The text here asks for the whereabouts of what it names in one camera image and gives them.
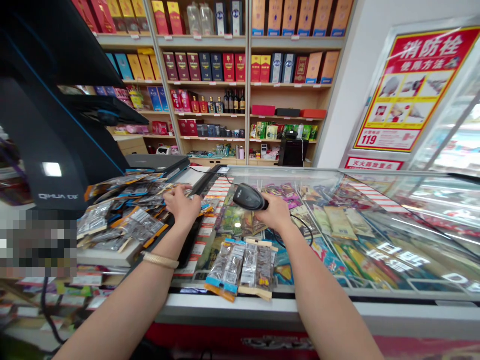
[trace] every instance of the liquor box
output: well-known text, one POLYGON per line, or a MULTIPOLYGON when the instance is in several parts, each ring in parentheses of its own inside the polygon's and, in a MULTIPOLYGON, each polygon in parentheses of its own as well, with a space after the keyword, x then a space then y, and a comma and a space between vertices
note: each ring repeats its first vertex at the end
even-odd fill
POLYGON ((260 55, 251 56, 251 82, 260 82, 260 70, 261 70, 262 57, 260 55))
POLYGON ((235 54, 235 80, 238 82, 247 81, 247 75, 245 74, 247 66, 247 57, 245 54, 235 54))
POLYGON ((338 51, 329 51, 326 53, 321 71, 320 84, 331 84, 334 82, 339 56, 340 52, 338 51))
POLYGON ((160 73, 160 67, 157 61, 157 57, 155 55, 150 55, 150 62, 153 73, 155 74, 155 80, 162 81, 162 74, 160 73))
POLYGON ((117 63, 115 62, 114 55, 107 52, 107 53, 106 53, 106 57, 108 58, 108 60, 110 60, 111 64, 112 64, 113 67, 115 68, 117 74, 120 74, 119 67, 117 66, 117 63))
POLYGON ((153 13, 155 14, 156 29, 158 35, 170 35, 169 22, 167 21, 167 14, 165 13, 165 7, 163 1, 152 1, 153 13))
POLYGON ((110 13, 107 0, 96 0, 92 1, 91 5, 93 11, 95 12, 96 19, 100 25, 100 30, 105 34, 116 34, 117 29, 115 28, 114 19, 110 13))
POLYGON ((244 34, 244 16, 243 2, 241 0, 232 0, 231 9, 231 34, 233 36, 241 36, 244 34))
POLYGON ((152 64, 150 63, 150 56, 148 55, 138 55, 140 60, 140 66, 143 71, 143 76, 145 80, 155 80, 154 70, 152 69, 152 64))
POLYGON ((252 115, 275 116, 275 106, 272 105, 252 105, 252 115))
POLYGON ((134 80, 132 70, 130 70, 130 64, 125 54, 115 54, 116 62, 120 68, 121 76, 123 80, 134 80))
POLYGON ((253 0, 251 34, 253 36, 265 34, 265 0, 253 0))
POLYGON ((301 0, 297 35, 309 37, 314 19, 315 0, 301 0))
POLYGON ((216 34, 224 36, 227 33, 227 7, 224 2, 215 3, 216 34))
POLYGON ((270 0, 268 11, 268 36, 280 36, 284 0, 270 0))
POLYGON ((235 55, 232 53, 223 54, 223 74, 226 82, 235 82, 235 55))
POLYGON ((185 22, 180 13, 178 2, 167 1, 168 14, 170 15, 171 32, 173 35, 185 35, 185 22))
POLYGON ((132 2, 130 0, 118 0, 120 3, 121 12, 123 13, 123 18, 125 19, 126 28, 128 33, 131 35, 140 34, 139 24, 135 18, 134 8, 132 7, 132 2))
POLYGON ((107 4, 113 19, 113 25, 115 26, 116 33, 120 35, 127 34, 127 24, 125 23, 124 16, 120 10, 118 0, 107 0, 107 4))
POLYGON ((95 17, 92 14, 92 11, 90 10, 89 3, 87 2, 87 0, 76 0, 76 1, 73 1, 73 4, 75 5, 76 9, 80 13, 83 20, 86 22, 90 31, 94 33, 98 33, 99 27, 97 26, 95 17))
POLYGON ((133 11, 135 12, 140 33, 149 34, 150 28, 147 21, 147 13, 145 12, 143 0, 131 0, 131 4, 133 5, 133 11))
POLYGON ((281 82, 291 84, 294 81, 296 54, 285 54, 283 56, 283 70, 281 72, 281 82))
POLYGON ((299 7, 299 0, 285 0, 285 7, 283 9, 283 30, 282 36, 295 35, 295 28, 297 27, 297 9, 299 7))
POLYGON ((338 0, 336 5, 335 17, 333 18, 333 25, 331 28, 331 36, 344 37, 349 23, 350 12, 352 11, 352 5, 354 0, 338 0))
POLYGON ((297 118, 300 116, 300 109, 278 108, 275 110, 275 115, 288 118, 297 118))
POLYGON ((190 70, 190 80, 202 81, 199 55, 197 53, 189 52, 186 54, 186 57, 188 59, 188 69, 190 70))
POLYGON ((306 71, 306 84, 316 84, 319 78, 320 65, 322 64, 323 52, 310 54, 308 60, 308 70, 306 71))
POLYGON ((167 96, 165 95, 165 88, 162 86, 162 87, 158 87, 157 89, 158 89, 158 94, 160 95, 160 102, 161 102, 161 107, 163 108, 163 111, 169 112, 170 107, 167 101, 167 96))
POLYGON ((150 95, 151 104, 154 111, 163 111, 162 102, 160 101, 159 89, 157 87, 148 86, 148 94, 150 95))
POLYGON ((210 54, 211 60, 211 74, 213 76, 214 82, 224 81, 224 66, 222 62, 221 53, 212 53, 210 54))
POLYGON ((283 57, 284 55, 277 52, 271 56, 271 83, 279 83, 282 78, 282 66, 283 66, 283 57))
POLYGON ((177 71, 177 64, 175 62, 175 55, 173 52, 164 52, 163 59, 165 60, 166 65, 166 74, 168 80, 178 81, 179 73, 177 71))
POLYGON ((208 81, 208 82, 213 81, 212 65, 210 64, 210 54, 208 52, 201 52, 199 56, 200 56, 201 80, 208 81))
POLYGON ((316 8, 315 25, 313 25, 314 37, 326 37, 329 27, 330 14, 332 12, 332 3, 334 0, 318 0, 316 8))
POLYGON ((128 62, 130 63, 133 78, 135 80, 145 80, 144 72, 142 71, 142 66, 140 65, 139 56, 136 54, 128 54, 127 58, 128 62))
POLYGON ((187 54, 184 52, 175 53, 176 68, 180 81, 190 81, 189 65, 187 63, 187 54))
POLYGON ((182 99, 180 98, 180 94, 178 90, 170 89, 171 93, 171 101, 173 102, 173 108, 176 112, 183 112, 184 107, 182 105, 182 99))
POLYGON ((298 56, 296 58, 295 77, 293 78, 293 82, 295 84, 305 84, 305 81, 307 80, 308 66, 309 66, 308 56, 298 56))
POLYGON ((262 55, 260 59, 260 82, 268 83, 270 81, 271 55, 262 55))
POLYGON ((309 119, 325 119, 327 117, 327 110, 303 109, 300 111, 300 116, 309 119))

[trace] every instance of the red sign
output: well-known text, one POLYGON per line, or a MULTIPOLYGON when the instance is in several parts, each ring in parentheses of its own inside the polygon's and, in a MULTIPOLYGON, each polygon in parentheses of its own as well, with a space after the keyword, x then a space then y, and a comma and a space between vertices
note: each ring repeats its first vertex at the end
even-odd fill
POLYGON ((354 149, 410 153, 480 34, 480 27, 397 36, 354 149))
POLYGON ((377 160, 363 157, 349 157, 345 169, 400 170, 403 161, 377 160))

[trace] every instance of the white wall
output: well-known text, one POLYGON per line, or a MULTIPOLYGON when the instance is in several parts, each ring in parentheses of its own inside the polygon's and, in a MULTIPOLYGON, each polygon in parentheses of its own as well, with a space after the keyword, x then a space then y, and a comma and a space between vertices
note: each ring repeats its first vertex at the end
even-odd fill
POLYGON ((320 138, 318 168, 339 168, 392 27, 480 14, 479 0, 357 0, 320 138))

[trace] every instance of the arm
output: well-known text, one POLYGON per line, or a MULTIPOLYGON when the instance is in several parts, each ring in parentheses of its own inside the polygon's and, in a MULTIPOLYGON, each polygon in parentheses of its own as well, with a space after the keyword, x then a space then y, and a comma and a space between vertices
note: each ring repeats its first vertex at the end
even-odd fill
MULTIPOLYGON (((165 195, 175 225, 152 254, 177 260, 200 213, 201 200, 185 197, 187 186, 165 195)), ((164 307, 174 270, 142 262, 75 332, 55 356, 62 359, 130 359, 150 325, 164 307)))
POLYGON ((295 276, 300 318, 321 359, 381 360, 384 357, 361 315, 335 277, 309 247, 279 197, 255 215, 283 239, 295 276))

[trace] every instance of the wine bottle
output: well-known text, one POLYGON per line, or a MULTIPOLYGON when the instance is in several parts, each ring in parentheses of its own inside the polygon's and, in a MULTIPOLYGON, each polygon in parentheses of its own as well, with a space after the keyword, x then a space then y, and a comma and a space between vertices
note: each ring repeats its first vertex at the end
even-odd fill
POLYGON ((235 114, 233 90, 230 90, 230 96, 228 97, 228 109, 230 110, 230 114, 235 114))
POLYGON ((225 97, 223 98, 223 111, 225 114, 230 113, 230 107, 229 107, 229 91, 225 90, 225 97))
POLYGON ((240 114, 245 114, 245 90, 241 92, 240 98, 240 114))
POLYGON ((233 98, 233 108, 235 109, 235 114, 240 114, 240 99, 238 91, 235 91, 235 97, 233 98))

